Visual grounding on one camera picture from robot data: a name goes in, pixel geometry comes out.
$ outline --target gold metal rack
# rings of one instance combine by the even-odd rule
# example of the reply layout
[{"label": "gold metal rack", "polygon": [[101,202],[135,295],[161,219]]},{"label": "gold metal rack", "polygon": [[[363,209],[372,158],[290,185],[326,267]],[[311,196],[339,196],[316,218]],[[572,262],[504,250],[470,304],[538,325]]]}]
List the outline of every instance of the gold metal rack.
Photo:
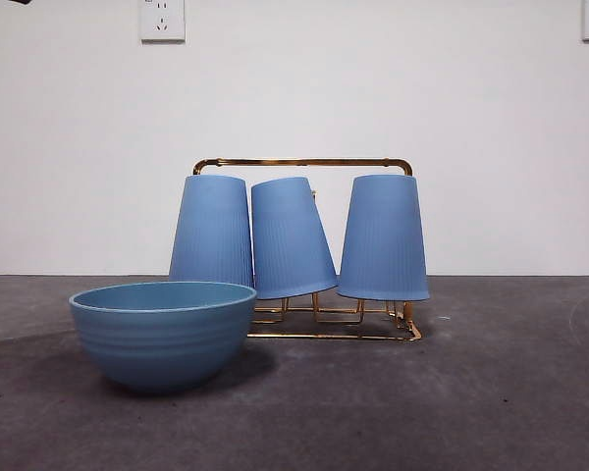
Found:
[{"label": "gold metal rack", "polygon": [[[412,175],[412,167],[402,159],[206,159],[197,162],[194,166],[193,174],[200,175],[203,168],[213,165],[216,167],[223,166],[331,166],[331,167],[399,167],[405,175]],[[256,319],[255,325],[274,325],[281,324],[286,320],[286,314],[289,312],[301,311],[311,312],[314,315],[314,321],[317,326],[344,326],[349,329],[348,333],[299,333],[288,332],[251,332],[248,334],[251,338],[260,339],[324,339],[324,340],[404,340],[414,341],[422,339],[422,335],[417,329],[412,319],[412,302],[410,301],[385,301],[384,309],[366,308],[366,299],[358,299],[354,308],[335,308],[322,307],[319,301],[319,293],[311,294],[311,306],[293,307],[289,298],[281,299],[281,305],[276,307],[256,307],[256,313],[277,314],[273,318]],[[398,309],[398,304],[402,304],[402,310]],[[321,316],[324,313],[349,314],[352,317],[349,320],[327,319]],[[393,322],[394,335],[368,335],[362,332],[351,332],[355,326],[361,326],[364,320],[364,314],[382,315],[383,318],[389,318]]]}]

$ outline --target blue bowl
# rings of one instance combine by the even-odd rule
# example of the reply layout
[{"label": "blue bowl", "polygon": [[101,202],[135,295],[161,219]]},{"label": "blue bowl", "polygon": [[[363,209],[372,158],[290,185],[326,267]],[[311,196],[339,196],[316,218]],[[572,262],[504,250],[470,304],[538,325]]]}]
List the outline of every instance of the blue bowl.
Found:
[{"label": "blue bowl", "polygon": [[191,388],[238,351],[253,288],[158,282],[92,289],[70,298],[80,343],[109,379],[144,393]]}]

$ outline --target rack handle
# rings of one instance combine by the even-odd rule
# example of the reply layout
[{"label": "rack handle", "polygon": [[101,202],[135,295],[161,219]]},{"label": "rack handle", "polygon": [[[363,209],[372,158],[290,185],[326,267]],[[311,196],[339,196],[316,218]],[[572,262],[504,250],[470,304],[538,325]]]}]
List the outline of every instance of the rack handle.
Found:
[{"label": "rack handle", "polygon": [[326,167],[400,167],[403,172],[411,176],[412,167],[403,159],[205,159],[194,165],[193,174],[200,175],[208,165],[222,167],[225,165],[238,166],[297,166],[308,165]]}]

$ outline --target gray floor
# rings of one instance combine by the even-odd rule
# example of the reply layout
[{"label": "gray floor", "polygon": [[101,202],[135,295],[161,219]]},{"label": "gray floor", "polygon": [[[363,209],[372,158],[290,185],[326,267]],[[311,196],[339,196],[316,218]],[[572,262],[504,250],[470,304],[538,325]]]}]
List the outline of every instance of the gray floor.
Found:
[{"label": "gray floor", "polygon": [[422,341],[248,340],[144,397],[88,362],[66,298],[151,279],[0,277],[0,471],[589,470],[589,278],[435,277]]}]

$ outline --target upside-down cup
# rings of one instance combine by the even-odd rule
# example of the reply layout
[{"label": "upside-down cup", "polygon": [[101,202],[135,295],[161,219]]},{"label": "upside-down cup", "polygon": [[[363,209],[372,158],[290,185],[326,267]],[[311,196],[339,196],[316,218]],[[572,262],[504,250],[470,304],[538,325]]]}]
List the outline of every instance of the upside-down cup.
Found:
[{"label": "upside-down cup", "polygon": [[243,180],[217,175],[186,178],[169,278],[253,287]]},{"label": "upside-down cup", "polygon": [[337,284],[321,219],[304,177],[251,188],[258,299],[309,294]]},{"label": "upside-down cup", "polygon": [[354,179],[338,294],[402,301],[430,297],[414,177]]}]

